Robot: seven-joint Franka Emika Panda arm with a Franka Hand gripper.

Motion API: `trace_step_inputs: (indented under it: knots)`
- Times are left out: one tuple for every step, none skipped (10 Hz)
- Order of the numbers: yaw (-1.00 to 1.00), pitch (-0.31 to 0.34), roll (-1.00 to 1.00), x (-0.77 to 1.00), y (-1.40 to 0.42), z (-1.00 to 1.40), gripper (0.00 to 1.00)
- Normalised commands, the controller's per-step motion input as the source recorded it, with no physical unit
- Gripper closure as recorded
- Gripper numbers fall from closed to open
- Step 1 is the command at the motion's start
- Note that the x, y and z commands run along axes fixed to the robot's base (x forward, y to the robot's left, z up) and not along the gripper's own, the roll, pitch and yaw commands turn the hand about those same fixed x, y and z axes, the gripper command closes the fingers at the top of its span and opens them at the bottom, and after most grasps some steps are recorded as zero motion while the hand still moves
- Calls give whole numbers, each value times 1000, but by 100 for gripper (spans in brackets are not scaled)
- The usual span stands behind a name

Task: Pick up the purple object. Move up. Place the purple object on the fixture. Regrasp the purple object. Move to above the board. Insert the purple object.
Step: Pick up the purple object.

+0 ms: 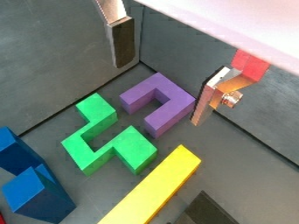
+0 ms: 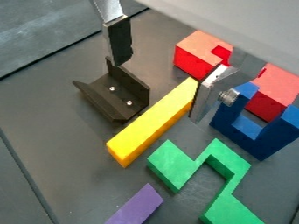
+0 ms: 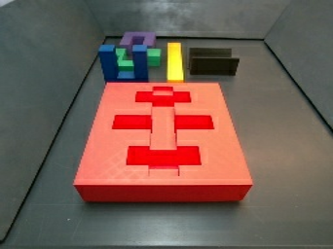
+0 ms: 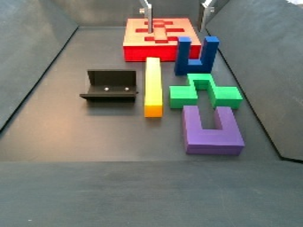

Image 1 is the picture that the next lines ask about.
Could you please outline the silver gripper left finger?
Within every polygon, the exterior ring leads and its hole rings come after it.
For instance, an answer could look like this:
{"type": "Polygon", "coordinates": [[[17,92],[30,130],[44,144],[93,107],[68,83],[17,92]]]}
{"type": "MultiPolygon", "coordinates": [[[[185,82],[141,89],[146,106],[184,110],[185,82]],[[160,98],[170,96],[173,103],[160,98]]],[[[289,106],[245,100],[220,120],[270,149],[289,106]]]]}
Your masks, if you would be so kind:
{"type": "Polygon", "coordinates": [[[122,0],[92,0],[105,25],[113,66],[125,66],[136,56],[134,20],[126,15],[122,0]]]}

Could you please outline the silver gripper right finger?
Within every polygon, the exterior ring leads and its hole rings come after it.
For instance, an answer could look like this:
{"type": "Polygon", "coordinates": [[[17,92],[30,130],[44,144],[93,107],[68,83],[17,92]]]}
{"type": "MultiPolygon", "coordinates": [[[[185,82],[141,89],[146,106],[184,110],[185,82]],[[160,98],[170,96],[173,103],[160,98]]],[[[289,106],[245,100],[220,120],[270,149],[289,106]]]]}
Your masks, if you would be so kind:
{"type": "Polygon", "coordinates": [[[190,123],[201,125],[218,105],[233,108],[242,97],[238,90],[260,82],[268,68],[268,62],[237,49],[230,67],[222,66],[201,85],[190,123]]]}

